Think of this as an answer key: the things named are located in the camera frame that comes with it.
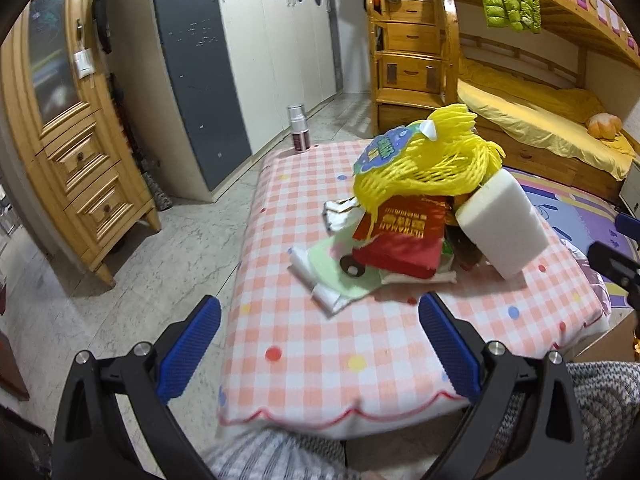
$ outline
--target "pillow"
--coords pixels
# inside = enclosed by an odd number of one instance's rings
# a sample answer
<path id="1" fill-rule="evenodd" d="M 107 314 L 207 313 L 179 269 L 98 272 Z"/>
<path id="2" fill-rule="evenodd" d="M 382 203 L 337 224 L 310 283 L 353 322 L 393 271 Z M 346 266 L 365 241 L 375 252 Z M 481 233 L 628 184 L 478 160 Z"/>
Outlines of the pillow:
<path id="1" fill-rule="evenodd" d="M 622 129 L 622 121 L 611 114 L 595 114 L 587 121 L 587 131 L 596 139 L 613 140 Z"/>

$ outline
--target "metal can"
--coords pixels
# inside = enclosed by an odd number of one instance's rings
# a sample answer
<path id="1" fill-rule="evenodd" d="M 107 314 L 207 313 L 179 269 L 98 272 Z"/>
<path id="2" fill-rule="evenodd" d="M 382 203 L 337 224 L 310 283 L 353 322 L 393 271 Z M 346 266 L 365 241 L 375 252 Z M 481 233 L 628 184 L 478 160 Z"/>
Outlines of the metal can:
<path id="1" fill-rule="evenodd" d="M 293 148 L 299 152 L 306 152 L 311 147 L 309 128 L 306 125 L 305 105 L 291 105 L 287 107 Z"/>

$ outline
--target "wooden drawer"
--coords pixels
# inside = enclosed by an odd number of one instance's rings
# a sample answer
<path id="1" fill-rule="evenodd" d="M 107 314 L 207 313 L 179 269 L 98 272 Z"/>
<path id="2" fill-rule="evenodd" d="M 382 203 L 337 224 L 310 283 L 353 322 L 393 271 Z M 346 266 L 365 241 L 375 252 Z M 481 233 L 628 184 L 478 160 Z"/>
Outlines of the wooden drawer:
<path id="1" fill-rule="evenodd" d="M 426 119 L 431 110 L 412 106 L 380 105 L 378 107 L 378 132 L 384 134 L 397 126 L 407 126 L 414 121 Z"/>
<path id="2" fill-rule="evenodd" d="M 386 49 L 439 54 L 440 31 L 434 25 L 387 23 Z"/>
<path id="3" fill-rule="evenodd" d="M 122 170 L 121 162 L 108 169 L 65 210 L 95 254 L 142 206 Z"/>
<path id="4" fill-rule="evenodd" d="M 98 110 L 50 142 L 36 158 L 66 207 L 120 157 Z"/>
<path id="5" fill-rule="evenodd" d="M 440 93 L 442 62 L 439 59 L 386 54 L 379 67 L 383 87 Z"/>
<path id="6" fill-rule="evenodd" d="M 566 186 L 574 185 L 576 163 L 579 162 L 576 158 L 564 158 L 544 148 L 528 146 L 513 139 L 504 131 L 482 126 L 484 122 L 488 123 L 489 121 L 476 120 L 478 134 L 484 140 L 492 140 L 502 147 L 507 155 L 503 161 L 505 166 L 536 175 L 543 175 L 549 180 Z"/>
<path id="7" fill-rule="evenodd" d="M 399 0 L 387 4 L 389 19 L 394 22 L 427 23 L 435 25 L 433 1 Z"/>

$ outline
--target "yellow mesh netting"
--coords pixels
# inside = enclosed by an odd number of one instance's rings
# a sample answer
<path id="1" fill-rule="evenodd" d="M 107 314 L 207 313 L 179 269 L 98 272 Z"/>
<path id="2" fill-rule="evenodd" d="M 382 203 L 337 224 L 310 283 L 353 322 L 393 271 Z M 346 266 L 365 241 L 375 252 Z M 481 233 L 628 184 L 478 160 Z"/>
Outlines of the yellow mesh netting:
<path id="1" fill-rule="evenodd" d="M 371 214 L 372 228 L 378 208 L 392 196 L 471 193 L 500 170 L 504 151 L 471 131 L 476 117 L 463 104 L 438 108 L 428 117 L 437 140 L 414 134 L 391 162 L 356 175 L 353 192 Z"/>

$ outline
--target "gray knit fabric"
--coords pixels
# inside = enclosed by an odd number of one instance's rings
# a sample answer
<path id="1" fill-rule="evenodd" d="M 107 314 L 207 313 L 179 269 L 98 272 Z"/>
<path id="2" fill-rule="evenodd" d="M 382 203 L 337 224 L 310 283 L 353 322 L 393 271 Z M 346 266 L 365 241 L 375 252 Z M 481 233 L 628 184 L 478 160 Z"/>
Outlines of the gray knit fabric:
<path id="1" fill-rule="evenodd" d="M 597 478 L 625 443 L 640 408 L 640 365 L 636 363 L 570 363 L 567 365 L 582 417 L 587 451 L 586 480 Z M 496 434 L 487 461 L 500 456 L 510 442 L 524 402 L 514 395 Z"/>
<path id="2" fill-rule="evenodd" d="M 611 462 L 638 417 L 640 365 L 568 364 L 582 416 L 587 451 L 586 480 L 597 478 Z M 509 445 L 524 396 L 513 396 L 487 462 Z M 344 466 L 338 441 L 268 428 L 251 430 L 203 457 L 218 480 L 359 480 Z"/>
<path id="3" fill-rule="evenodd" d="M 340 442 L 276 428 L 251 430 L 203 459 L 218 480 L 360 480 Z"/>

